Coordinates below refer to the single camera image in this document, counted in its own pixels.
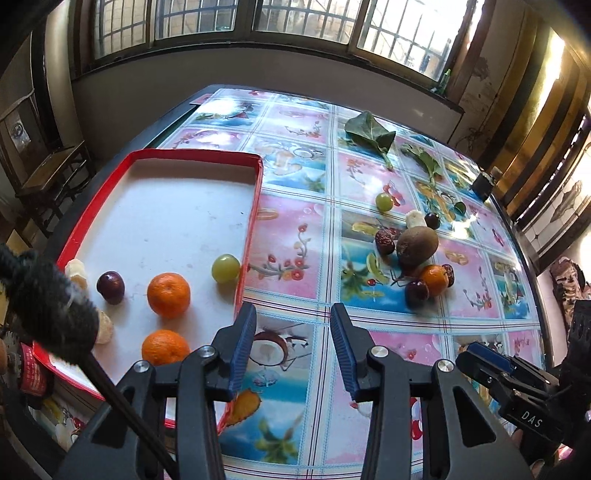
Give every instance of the peeled banana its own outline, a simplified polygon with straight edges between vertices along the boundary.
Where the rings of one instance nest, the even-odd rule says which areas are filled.
[[[88,282],[86,280],[86,271],[84,269],[84,263],[77,258],[73,258],[66,264],[64,269],[66,277],[72,282],[78,285],[82,290],[88,289]]]
[[[411,210],[404,216],[404,219],[406,220],[407,228],[412,228],[414,226],[427,226],[427,222],[425,222],[425,216],[418,210]]]
[[[113,322],[102,310],[96,309],[99,313],[99,333],[96,335],[95,343],[109,343],[113,338]]]

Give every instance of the blue gripper pad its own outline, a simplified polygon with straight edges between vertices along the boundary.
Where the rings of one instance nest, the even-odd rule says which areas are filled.
[[[478,355],[489,362],[491,365],[497,367],[500,371],[509,375],[514,370],[509,358],[507,358],[505,355],[502,355],[501,353],[495,352],[486,345],[478,342],[472,342],[470,345],[468,345],[467,351],[473,353],[474,355]]]
[[[361,391],[372,386],[365,385],[368,376],[367,352],[375,343],[367,330],[353,326],[342,303],[335,303],[330,309],[330,334],[345,390],[353,400],[359,401]]]
[[[219,352],[222,365],[220,374],[227,376],[226,389],[236,395],[242,385],[248,356],[256,330],[256,308],[250,302],[243,302],[234,324],[218,330],[212,346]]]

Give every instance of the patterned tablecloth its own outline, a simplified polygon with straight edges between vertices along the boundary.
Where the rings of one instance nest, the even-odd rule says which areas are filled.
[[[238,397],[244,415],[220,436],[229,479],[359,478],[371,405],[351,402],[343,386],[328,323],[335,302],[343,302],[377,344],[408,361],[454,360],[477,340],[543,364],[524,266],[493,205],[469,190],[474,163],[379,119],[397,132],[389,152],[395,169],[387,171],[381,157],[347,138],[344,124],[358,113],[296,96],[220,89],[160,144],[246,151],[264,160],[244,294],[256,305],[260,335]],[[402,153],[404,144],[424,148],[444,166],[435,186]],[[385,215],[374,205],[382,191],[395,199]],[[452,208],[459,200],[464,216]],[[381,262],[374,245],[378,228],[404,229],[404,215],[413,209],[441,217],[434,262],[451,264],[456,276],[454,286],[420,312],[404,301],[396,263]],[[53,416],[34,412],[66,449],[95,408],[69,390],[46,401]],[[409,408],[413,478],[421,478],[420,404],[411,399]]]

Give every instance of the orange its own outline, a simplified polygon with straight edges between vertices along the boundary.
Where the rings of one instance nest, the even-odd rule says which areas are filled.
[[[189,308],[191,289],[178,273],[161,273],[148,285],[148,303],[158,315],[173,319]]]
[[[142,358],[155,367],[180,362],[189,353],[187,341],[171,330],[156,330],[142,343]]]
[[[449,283],[447,272],[441,265],[427,265],[423,268],[419,278],[427,284],[430,297],[441,295]]]

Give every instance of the leafy vegetable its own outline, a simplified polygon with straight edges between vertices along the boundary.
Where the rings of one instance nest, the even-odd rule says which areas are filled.
[[[388,170],[394,169],[392,161],[388,158],[388,150],[390,150],[396,132],[388,132],[371,112],[365,111],[347,120],[345,131],[358,145],[368,147],[382,155]]]
[[[435,182],[435,175],[441,176],[441,165],[423,148],[413,147],[412,145],[404,144],[401,147],[401,150],[402,153],[414,158],[416,161],[423,165],[423,167],[427,170],[429,174],[429,180],[431,180],[432,182]]]

